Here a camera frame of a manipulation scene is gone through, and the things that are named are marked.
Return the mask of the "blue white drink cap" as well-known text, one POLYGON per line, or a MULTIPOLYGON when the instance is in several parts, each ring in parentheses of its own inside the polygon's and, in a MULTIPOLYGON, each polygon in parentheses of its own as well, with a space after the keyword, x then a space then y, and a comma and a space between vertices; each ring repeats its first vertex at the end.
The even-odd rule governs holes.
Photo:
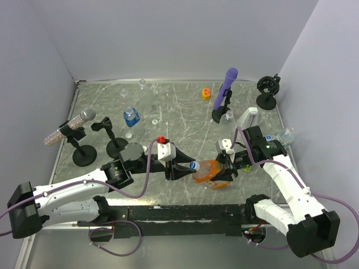
POLYGON ((197 161, 190 162, 190 169, 198 171, 200 169, 200 164, 197 161))

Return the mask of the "orange drink bottle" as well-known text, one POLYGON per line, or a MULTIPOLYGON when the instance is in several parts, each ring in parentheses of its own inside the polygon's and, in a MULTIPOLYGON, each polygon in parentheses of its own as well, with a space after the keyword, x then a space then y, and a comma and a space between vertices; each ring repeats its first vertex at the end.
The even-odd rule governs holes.
POLYGON ((216 181, 212 182, 210 179, 219 173, 223 165, 216 160, 205 160, 199 162, 200 169, 193 173, 192 178, 195 183, 202 184, 211 189, 221 189, 230 184, 230 182, 216 181))

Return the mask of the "blue label water bottle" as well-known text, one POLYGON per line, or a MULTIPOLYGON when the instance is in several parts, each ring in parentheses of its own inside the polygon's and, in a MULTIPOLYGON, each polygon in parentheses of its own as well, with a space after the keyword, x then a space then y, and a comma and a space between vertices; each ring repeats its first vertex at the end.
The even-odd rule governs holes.
POLYGON ((123 112, 123 117, 126 125, 130 128, 135 126, 140 121, 139 112, 130 106, 123 112))

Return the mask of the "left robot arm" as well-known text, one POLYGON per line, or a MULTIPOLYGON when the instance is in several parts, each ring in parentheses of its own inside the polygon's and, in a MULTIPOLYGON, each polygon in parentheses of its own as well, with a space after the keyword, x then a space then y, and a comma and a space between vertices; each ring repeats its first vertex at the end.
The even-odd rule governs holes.
POLYGON ((107 200, 109 192, 124 194, 134 174, 163 172, 167 180, 178 180, 194 173, 195 159, 180 151, 173 143, 154 142, 156 154, 138 143, 127 144, 118 157, 85 175, 64 182, 33 187, 19 184, 7 203, 10 234, 22 239, 42 228, 71 221, 105 225, 111 218, 107 200))

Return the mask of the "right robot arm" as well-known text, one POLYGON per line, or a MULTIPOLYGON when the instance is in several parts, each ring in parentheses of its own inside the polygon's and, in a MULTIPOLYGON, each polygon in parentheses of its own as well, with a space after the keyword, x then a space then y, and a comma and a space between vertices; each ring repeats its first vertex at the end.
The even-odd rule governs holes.
POLYGON ((311 193, 296 172, 291 158, 277 140, 267 141, 259 126, 236 130, 245 150, 234 151, 230 139, 217 140, 217 160, 224 165, 214 180, 229 180, 238 170, 259 165, 271 177, 290 210, 286 211, 264 194, 254 194, 241 205, 241 217, 248 223, 264 221, 286 236, 291 251, 305 257, 333 247, 340 218, 328 211, 311 193))

